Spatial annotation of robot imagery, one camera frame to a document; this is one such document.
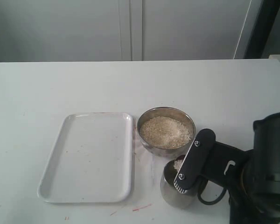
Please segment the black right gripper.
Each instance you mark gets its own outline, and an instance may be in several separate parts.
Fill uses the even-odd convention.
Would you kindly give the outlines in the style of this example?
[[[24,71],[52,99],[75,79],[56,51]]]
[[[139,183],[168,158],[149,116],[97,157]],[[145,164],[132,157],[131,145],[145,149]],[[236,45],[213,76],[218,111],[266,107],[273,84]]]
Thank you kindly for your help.
[[[278,222],[278,150],[249,150],[239,180],[230,194],[231,224]]]

